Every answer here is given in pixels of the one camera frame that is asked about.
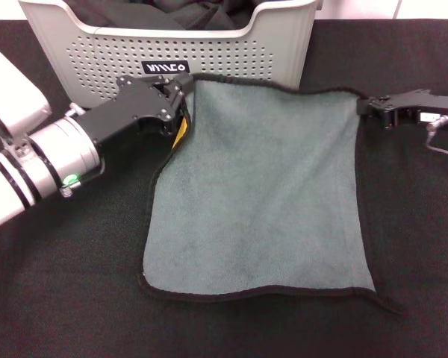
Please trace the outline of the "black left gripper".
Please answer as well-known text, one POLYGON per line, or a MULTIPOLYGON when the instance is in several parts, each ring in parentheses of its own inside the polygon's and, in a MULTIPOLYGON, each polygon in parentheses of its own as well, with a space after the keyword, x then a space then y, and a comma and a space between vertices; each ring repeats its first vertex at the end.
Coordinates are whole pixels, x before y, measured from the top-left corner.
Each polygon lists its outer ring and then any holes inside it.
POLYGON ((184 116, 186 95, 194 89, 193 76, 182 72, 172 78, 123 76, 111 100, 88 110, 76 123, 98 151, 111 151, 142 134, 174 136, 184 116))

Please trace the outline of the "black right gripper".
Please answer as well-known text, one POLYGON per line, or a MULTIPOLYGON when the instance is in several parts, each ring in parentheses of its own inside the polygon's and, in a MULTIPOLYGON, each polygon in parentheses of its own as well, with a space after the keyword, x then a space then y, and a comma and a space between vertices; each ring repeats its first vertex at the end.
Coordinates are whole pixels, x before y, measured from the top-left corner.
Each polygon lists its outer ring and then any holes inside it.
MULTIPOLYGON (((435 95, 429 89, 416 89, 395 95, 360 98, 357 114, 374 118, 381 128, 403 124, 428 125, 448 116, 448 96, 435 95)), ((448 131, 448 122, 440 126, 448 131)))

